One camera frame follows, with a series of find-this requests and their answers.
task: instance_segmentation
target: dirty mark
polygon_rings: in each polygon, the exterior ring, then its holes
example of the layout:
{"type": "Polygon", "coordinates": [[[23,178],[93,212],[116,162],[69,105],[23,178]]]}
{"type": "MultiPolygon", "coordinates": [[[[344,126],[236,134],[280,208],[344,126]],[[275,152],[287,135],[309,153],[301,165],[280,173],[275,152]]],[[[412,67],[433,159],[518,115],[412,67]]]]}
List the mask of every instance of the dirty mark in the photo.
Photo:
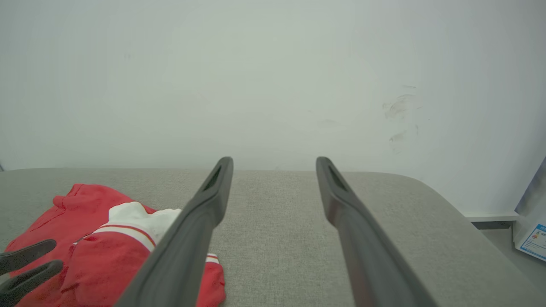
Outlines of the dirty mark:
{"type": "Polygon", "coordinates": [[[395,155],[402,152],[404,140],[406,139],[406,132],[407,131],[404,130],[400,133],[393,135],[389,139],[390,149],[393,151],[395,155]]]}
{"type": "Polygon", "coordinates": [[[415,95],[406,94],[398,96],[396,102],[393,104],[384,103],[383,110],[385,110],[385,118],[403,119],[408,111],[408,102],[413,99],[413,97],[415,97],[415,95]]]}
{"type": "Polygon", "coordinates": [[[340,123],[334,121],[334,120],[322,120],[322,121],[318,121],[317,122],[317,126],[320,128],[320,129],[329,129],[329,128],[335,128],[335,127],[339,127],[341,126],[340,123]]]}

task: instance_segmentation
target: label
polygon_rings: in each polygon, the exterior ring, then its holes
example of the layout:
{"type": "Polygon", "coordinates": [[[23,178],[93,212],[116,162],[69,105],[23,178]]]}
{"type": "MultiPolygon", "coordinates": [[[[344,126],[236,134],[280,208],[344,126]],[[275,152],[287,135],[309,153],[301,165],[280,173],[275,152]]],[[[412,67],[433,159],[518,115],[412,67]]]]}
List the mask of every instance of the label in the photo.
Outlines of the label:
{"type": "Polygon", "coordinates": [[[538,224],[520,249],[546,260],[546,226],[538,224]]]}

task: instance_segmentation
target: gray table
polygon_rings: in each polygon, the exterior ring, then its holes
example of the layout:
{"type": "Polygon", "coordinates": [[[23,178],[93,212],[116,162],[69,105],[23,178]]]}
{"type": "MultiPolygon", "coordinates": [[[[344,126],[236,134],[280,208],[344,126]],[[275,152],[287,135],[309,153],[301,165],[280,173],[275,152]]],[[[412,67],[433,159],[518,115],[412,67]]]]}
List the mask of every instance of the gray table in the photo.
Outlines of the gray table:
{"type": "MultiPolygon", "coordinates": [[[[72,184],[107,185],[155,209],[182,208],[209,170],[24,169],[0,173],[2,249],[72,184]]],[[[418,180],[344,173],[440,306],[545,306],[544,297],[453,206],[418,180]]],[[[235,171],[210,251],[224,306],[351,306],[337,231],[313,172],[235,171]]]]}

